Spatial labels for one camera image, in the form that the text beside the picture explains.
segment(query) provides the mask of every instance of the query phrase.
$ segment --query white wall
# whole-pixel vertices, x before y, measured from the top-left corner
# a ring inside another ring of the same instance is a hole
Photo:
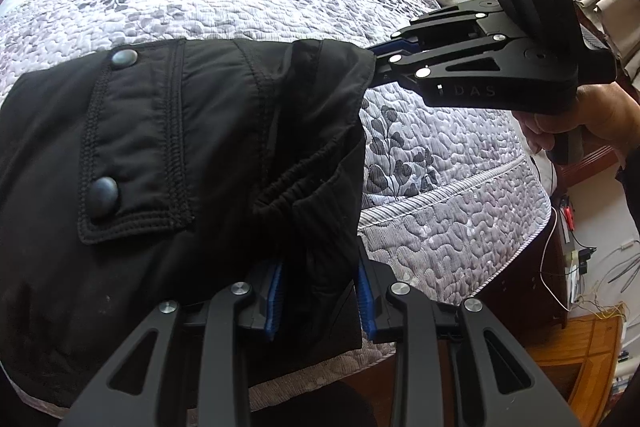
[[[583,276],[584,293],[587,295],[602,280],[597,293],[599,304],[613,306],[620,301],[626,303],[630,310],[629,323],[639,323],[628,327],[625,341],[629,341],[640,335],[640,274],[624,293],[620,293],[620,290],[635,268],[611,284],[607,280],[620,273],[626,264],[606,275],[617,263],[640,253],[637,243],[620,250],[621,245],[640,236],[628,213],[622,186],[615,179],[617,170],[618,166],[615,165],[574,185],[569,189],[569,197],[575,210],[575,237],[584,245],[598,248],[589,261],[588,272]],[[625,349],[631,355],[640,357],[640,339]]]

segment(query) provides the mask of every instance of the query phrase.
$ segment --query folded black garment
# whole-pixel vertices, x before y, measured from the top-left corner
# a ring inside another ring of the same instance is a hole
[[[204,301],[272,257],[295,283],[250,378],[358,347],[345,296],[374,65],[344,42],[175,40],[24,74],[0,110],[0,362],[12,381],[69,407],[160,301]]]

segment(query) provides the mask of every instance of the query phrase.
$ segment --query quilted bedspread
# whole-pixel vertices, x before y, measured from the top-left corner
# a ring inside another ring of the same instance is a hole
[[[370,46],[434,0],[28,0],[0,18],[0,103],[24,72],[163,38],[341,39]],[[429,108],[398,84],[370,89],[360,234],[372,258],[441,301],[473,295],[545,226],[550,204],[508,115]],[[254,408],[393,353],[364,343],[251,390]]]

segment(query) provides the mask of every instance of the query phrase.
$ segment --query snap button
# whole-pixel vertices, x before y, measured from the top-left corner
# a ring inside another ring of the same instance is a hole
[[[86,195],[86,211],[92,221],[108,217],[118,206],[118,184],[113,178],[98,178]]]
[[[120,50],[111,57],[111,66],[115,70],[121,70],[133,66],[137,60],[138,52],[136,50]]]

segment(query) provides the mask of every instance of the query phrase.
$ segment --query black sleeve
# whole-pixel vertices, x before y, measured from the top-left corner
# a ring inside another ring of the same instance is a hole
[[[616,179],[625,188],[626,204],[640,230],[640,148],[629,153],[624,169],[618,170]],[[640,370],[636,371],[625,393],[600,427],[637,426],[640,417]]]

